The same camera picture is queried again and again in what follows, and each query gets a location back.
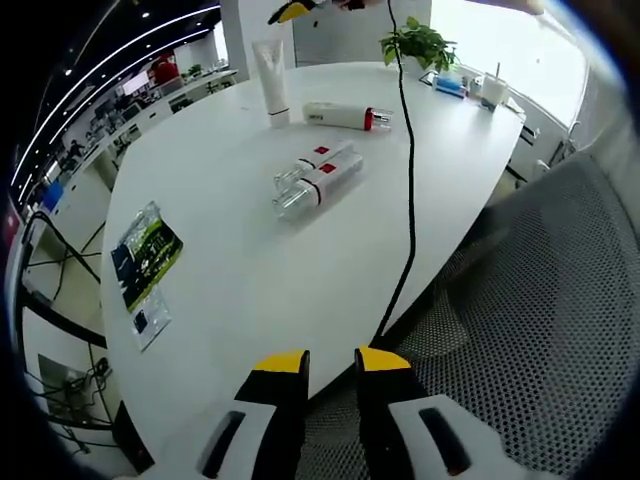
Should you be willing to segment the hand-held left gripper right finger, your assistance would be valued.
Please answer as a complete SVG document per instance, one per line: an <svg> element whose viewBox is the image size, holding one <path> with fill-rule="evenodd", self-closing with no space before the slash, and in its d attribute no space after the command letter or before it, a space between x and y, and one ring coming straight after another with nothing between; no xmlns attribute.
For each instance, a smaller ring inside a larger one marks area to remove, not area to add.
<svg viewBox="0 0 640 480"><path fill-rule="evenodd" d="M445 395L429 396L404 358L354 352L360 441L373 479L527 479L499 435Z"/></svg>

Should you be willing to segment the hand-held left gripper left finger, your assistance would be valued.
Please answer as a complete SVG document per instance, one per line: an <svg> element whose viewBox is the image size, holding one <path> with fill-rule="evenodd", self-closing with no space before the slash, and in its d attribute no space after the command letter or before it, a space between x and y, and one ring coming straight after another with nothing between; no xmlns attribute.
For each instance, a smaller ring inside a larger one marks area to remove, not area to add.
<svg viewBox="0 0 640 480"><path fill-rule="evenodd" d="M235 397L174 434L177 479L293 479L305 438L310 352L258 362Z"/></svg>

